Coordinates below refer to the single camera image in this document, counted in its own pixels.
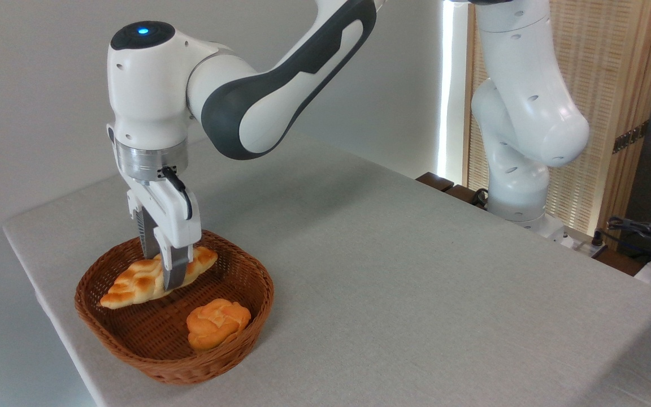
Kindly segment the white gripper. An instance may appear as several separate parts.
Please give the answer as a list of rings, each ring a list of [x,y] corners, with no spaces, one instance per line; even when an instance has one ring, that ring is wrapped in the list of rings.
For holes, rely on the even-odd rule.
[[[181,192],[166,178],[143,185],[125,172],[121,176],[129,186],[129,213],[137,222],[144,258],[160,253],[164,290],[180,288],[190,245],[201,239],[201,212],[194,193],[188,188]]]

